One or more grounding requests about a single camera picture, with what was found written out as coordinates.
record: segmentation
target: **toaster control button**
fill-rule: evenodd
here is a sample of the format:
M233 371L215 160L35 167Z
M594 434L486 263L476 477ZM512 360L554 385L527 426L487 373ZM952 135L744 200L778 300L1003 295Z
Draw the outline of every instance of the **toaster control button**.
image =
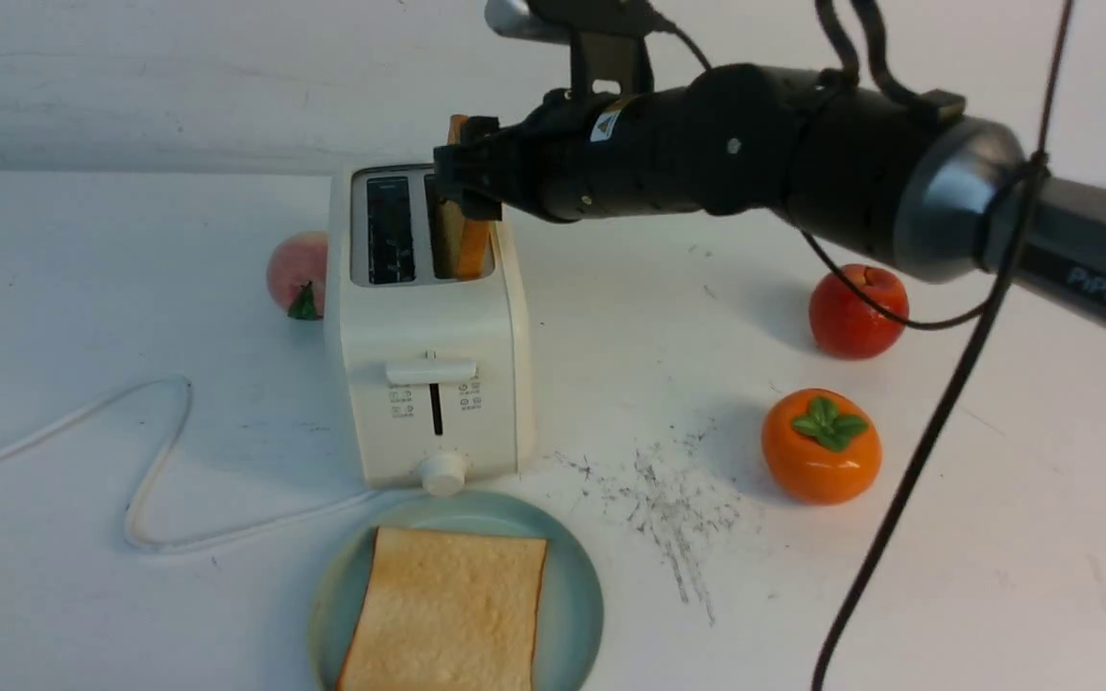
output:
M420 463L420 484L435 498L449 498L463 490L467 463L459 454L437 454Z
M472 358L417 358L387 363L387 381L396 386L457 384L476 376Z

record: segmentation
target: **toaster power cord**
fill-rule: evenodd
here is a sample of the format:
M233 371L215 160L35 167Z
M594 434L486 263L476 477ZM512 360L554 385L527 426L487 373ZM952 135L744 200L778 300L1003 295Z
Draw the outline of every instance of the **toaster power cord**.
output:
M181 389L181 406L177 415L173 416L165 442L159 448L159 451L157 451L156 458L148 465L148 472L144 473L144 478L139 482L139 485L136 486L135 494L132 495L131 504L127 506L127 515L123 524L123 537L126 538L127 545L136 547L136 549L154 555L190 554L190 552L219 547L228 545L230 542L241 542L241 540L255 537L264 533L272 533L275 530L299 524L299 522L319 520L319 517L337 514L346 511L346 509L365 504L369 500L377 499L378 495L383 494L382 491L361 491L361 493L352 494L349 498L337 499L321 506L303 509L303 511L271 517L270 520L247 522L244 525L212 531L212 533L200 533L177 540L155 540L150 537L148 530L144 527L144 506L148 503L148 496L150 491L153 491L153 486L165 471L173 447L177 446L177 440L181 437L181 429L186 427L186 420L190 415L190 404L192 404L194 399L192 383L180 374L149 377L148 379L132 381L131 384L119 386L117 389L112 389L109 392L92 399L91 402L84 404L84 406L71 412L66 412L65 416L35 430L35 432L28 433L25 437L19 438L18 441L2 447L0 449L0 462L13 458L19 452L39 446L39 443L48 440L50 437L56 436L56 433L65 432L66 429L74 427L79 421L87 419L92 415L95 415L95 412L109 406L109 404L117 402L119 399L136 392L136 390L147 389L149 386L157 385L178 386Z

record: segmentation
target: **toast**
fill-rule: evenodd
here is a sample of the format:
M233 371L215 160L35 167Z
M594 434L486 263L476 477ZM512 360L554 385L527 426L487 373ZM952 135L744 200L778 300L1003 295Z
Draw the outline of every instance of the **toast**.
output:
M447 144L460 140L460 127L467 122L467 115L451 115L451 127L447 134ZM458 280L477 280L484 272L484 259L489 250L489 235L492 222L479 222L463 218L460 207L455 201L439 202L441 243L447 248L447 270Z
M531 691L547 547L378 527L337 691Z

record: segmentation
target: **toaster knob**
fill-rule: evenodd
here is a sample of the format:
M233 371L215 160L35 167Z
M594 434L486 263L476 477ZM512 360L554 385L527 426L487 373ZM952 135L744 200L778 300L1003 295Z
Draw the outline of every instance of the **toaster knob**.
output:
M435 498L449 498L463 490L467 463L459 454L430 456L420 463L420 484Z

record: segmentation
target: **black cable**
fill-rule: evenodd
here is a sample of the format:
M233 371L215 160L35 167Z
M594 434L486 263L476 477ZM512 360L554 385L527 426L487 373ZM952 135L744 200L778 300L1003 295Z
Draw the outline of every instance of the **black cable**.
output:
M856 17L860 18L860 28L864 30L865 45L868 49L869 74L873 75L874 84L877 84L883 95L895 104L909 108L920 97L890 74L890 65L886 62L886 22L881 19L877 0L852 0L852 9L855 10Z
M833 259L826 254L826 250L822 250L822 245L817 244L815 237L804 231L800 231L800 233L804 237L804 241L808 242L808 248L813 250L813 253L817 254L817 259L822 259L822 263L826 264L826 268L831 270L831 273L834 274L835 279L842 280L843 285L847 285L847 290L851 290L852 294L855 294L856 297L864 301L865 305L869 305L869 307L877 312L878 315L890 320L893 323L904 324L905 327L915 328L916 331L945 331L957 327L959 324L967 324L969 321L979 317L980 312L983 312L984 307L988 306L988 301L983 301L979 303L979 305L971 307L971 310L967 310L963 314L958 315L957 317L950 317L941 321L916 321L901 315L896 315L895 312L887 310L881 305L881 303L874 301L874 299L869 297L864 290L860 290L855 283L852 283L852 280L844 274L838 264L835 264Z
M839 14L834 12L834 0L816 0L813 4L817 9L817 23L822 27L822 33L830 40L835 55L839 56L844 78L855 86L860 83L860 55L847 38L847 31L839 22Z
M662 25L659 27L658 31L676 35L677 39L680 39L681 43L686 44L686 48L689 48L689 52L695 54L695 57L698 59L698 64L702 65L703 70L710 70L710 61L708 61L707 54L702 52L701 48L698 48L698 44L695 43L693 39L689 39L689 34L686 33L684 28L676 25L676 23L674 23L668 18L661 18L661 19L662 19L661 22Z
M941 399L938 406L936 406L936 410L933 410L933 417L929 420L925 433L920 437L916 452L912 454L912 460L907 464L907 471L904 473L902 481L898 483L898 490L895 491L895 499L890 502L890 509L887 509L886 516L881 521L881 526L878 526L877 536L874 536L873 545L869 545L869 552L865 555L864 562L860 564L860 569L857 570L855 580L852 582L852 587L847 590L847 596L844 598L838 614L834 617L830 632L826 634L826 640L822 643L821 652L817 656L817 663L813 668L812 691L822 691L822 685L826 682L826 669L830 668L831 658L834 656L834 649L838 647L843 630L847 628L847 620L851 620L852 614L855 613L856 604L859 604L865 586L873 578L873 574L877 569L877 564L881 561L883 552L886 551L886 546L890 543L891 535L895 533L895 526L899 523L899 516L902 515L904 509L907 507L908 499L912 495L912 490L916 489L916 482L919 480L929 456L933 452L936 439L940 436L941 429L945 427L945 421L950 416L950 411L953 410L953 404L962 395L967 377L971 375L971 369L975 367L975 360L979 358L980 350L983 350L988 333L992 331L993 324L997 321L997 314L1001 311L1001 302L1004 301L1005 293L1009 291L1010 284L1013 283L1014 268L1018 266L1019 259L1022 258L1022 249L1026 244L1026 233L1031 224L1031 217L1033 211L1035 211L1040 191L1044 187L1045 177L1047 177L1048 155L1044 151L1044 148L1048 140L1052 102L1056 97L1057 78L1058 74L1061 74L1061 59L1066 46L1066 34L1070 31L1070 18L1073 13L1073 0L1063 0L1061 23L1057 27L1056 46L1053 49L1052 64L1048 71L1048 84L1044 93L1044 109L1040 117L1040 136L1039 142L1036 142L1036 151L1031 155L1031 160L1027 163L1031 172L1025 189L1022 192L1022 202L1019 205L1018 223L1014 226L1014 234L1010 239L1009 247L1001 255L1001 266L998 268L997 279L993 280L992 290L989 292L987 310L979 316L974 332L971 333L971 339L967 341L967 347L962 352L962 357L958 358L958 366L950 377L947 389L941 395Z

